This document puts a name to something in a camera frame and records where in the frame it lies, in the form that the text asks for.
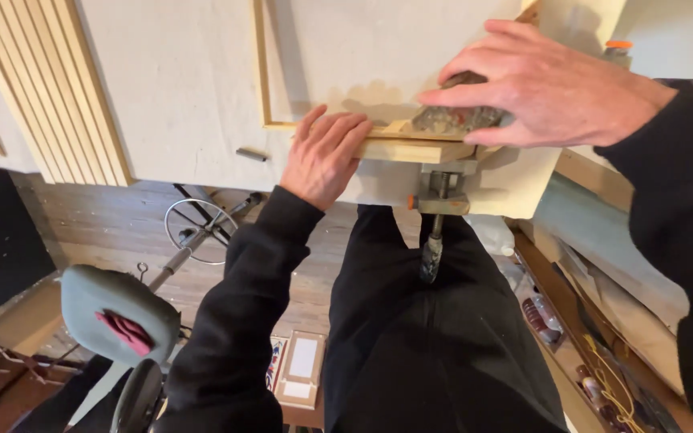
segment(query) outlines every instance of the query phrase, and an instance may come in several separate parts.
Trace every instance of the hand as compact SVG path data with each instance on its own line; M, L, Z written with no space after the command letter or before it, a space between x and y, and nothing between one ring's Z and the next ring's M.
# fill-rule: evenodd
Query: hand
M472 71L488 83L419 95L425 105L505 109L515 121L464 141L486 146L610 146L653 118L677 93L621 66L573 51L529 24L488 20L485 39L459 53L438 77Z
M360 162L355 152L373 128L364 114L320 118L326 109L320 105L299 122L280 180L280 186L323 211L347 188Z

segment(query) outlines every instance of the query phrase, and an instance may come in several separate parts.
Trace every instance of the yellow string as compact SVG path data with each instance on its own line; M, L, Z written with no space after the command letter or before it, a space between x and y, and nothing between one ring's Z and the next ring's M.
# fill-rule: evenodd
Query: yellow string
M606 375L604 374L604 371L602 368L593 368L595 371L595 376L598 378L598 381L603 385L603 390L601 394L606 398L611 401L611 403L614 403L616 405L617 409L619 409L619 413L622 415L617 415L617 421L621 422L622 424L626 424L630 426L630 428L635 431L636 433L645 433L642 428L640 428L636 423L635 419L633 419L633 413L635 412L635 405L633 404L633 397L630 395L630 390L628 387L624 386L624 383L622 383L622 380L617 376L616 373L614 373L614 370L611 369L611 367L608 365L608 363L603 359L601 354L598 353L598 346L595 345L595 341L592 339L592 337L589 334L584 335L584 339L588 342L590 345L590 349L592 350L592 353L595 354L596 357L598 357L598 363L602 363L603 365L608 368L609 371L611 371L611 375L614 376L614 378L617 379L617 382L621 385L622 389L624 390L624 393L628 396L628 402L630 403L630 409L625 409L624 406L617 401L617 399L614 398L614 393L611 391L611 386L609 386L608 382L606 381Z

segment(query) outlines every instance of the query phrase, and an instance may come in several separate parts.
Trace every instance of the stool seat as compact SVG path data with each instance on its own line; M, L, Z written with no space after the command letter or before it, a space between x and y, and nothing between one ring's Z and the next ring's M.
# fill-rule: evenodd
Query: stool seat
M143 359L165 364L178 341L180 313L128 273L77 264L63 272L61 310L72 337L108 359L138 365ZM141 357L114 334L95 312L111 311L137 322L154 342Z

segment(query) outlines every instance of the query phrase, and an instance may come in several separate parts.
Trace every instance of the orange cap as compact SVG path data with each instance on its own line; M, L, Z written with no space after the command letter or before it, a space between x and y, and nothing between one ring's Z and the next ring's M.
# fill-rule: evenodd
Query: orange cap
M629 41L608 41L606 46L609 48L632 48L633 43Z

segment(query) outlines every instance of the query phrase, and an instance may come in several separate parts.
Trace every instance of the person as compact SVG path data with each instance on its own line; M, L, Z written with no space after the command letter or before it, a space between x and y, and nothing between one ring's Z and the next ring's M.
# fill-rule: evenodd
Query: person
M635 188L633 241L688 294L681 377L693 411L693 86L674 89L490 20L489 35L440 72L488 78L419 96L425 105L505 109L515 121L475 130L485 146L589 144ZM264 383L269 337L288 305L290 275L314 226L357 169L365 115L301 121L280 184L229 244L224 279L204 298L166 384L155 431L279 431ZM566 431L557 390L494 261L459 217L444 219L438 279L418 277L388 206L358 206L333 284L322 371L326 430ZM430 231L423 216L421 242Z

